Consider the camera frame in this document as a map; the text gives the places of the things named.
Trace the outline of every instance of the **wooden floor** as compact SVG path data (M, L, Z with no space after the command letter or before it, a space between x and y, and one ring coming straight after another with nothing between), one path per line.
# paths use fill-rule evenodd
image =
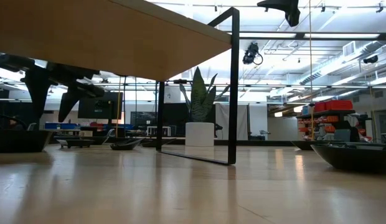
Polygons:
M239 147L229 167L143 148L46 151L0 154L0 224L386 223L386 175L293 147Z

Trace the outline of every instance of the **red bin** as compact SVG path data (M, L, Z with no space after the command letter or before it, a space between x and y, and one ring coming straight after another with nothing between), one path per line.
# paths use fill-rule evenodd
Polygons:
M326 102L326 110L352 110L351 100L331 100Z
M315 103L315 112L322 112L326 110L326 102Z

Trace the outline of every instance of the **computer screen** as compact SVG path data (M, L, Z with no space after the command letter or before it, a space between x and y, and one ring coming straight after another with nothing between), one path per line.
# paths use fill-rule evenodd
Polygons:
M122 99L122 93L105 93L103 97L81 99L78 118L121 119Z

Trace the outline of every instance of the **white backdrop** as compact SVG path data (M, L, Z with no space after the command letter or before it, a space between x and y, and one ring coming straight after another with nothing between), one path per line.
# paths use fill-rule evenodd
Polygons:
M237 106L237 140L248 140L247 105ZM228 140L229 137L229 105L215 104L215 122L223 127L217 131L218 139Z

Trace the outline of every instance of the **black stand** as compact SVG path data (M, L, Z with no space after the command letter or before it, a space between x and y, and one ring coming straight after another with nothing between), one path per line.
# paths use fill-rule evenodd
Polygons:
M208 25L215 27L224 20L232 17L232 57L230 63L230 101L229 101L229 139L228 139L228 161L218 161L215 159L205 159L196 156L187 156L173 152L161 151L162 142L162 111L164 108L164 82L159 82L159 100L158 100L158 118L157 118L157 146L158 152L185 157L189 159L196 159L200 161L212 162L222 165L231 165L236 163L236 143L237 143L237 100L238 100L238 51L239 51L239 35L240 35L240 12L231 7L219 17L215 18Z

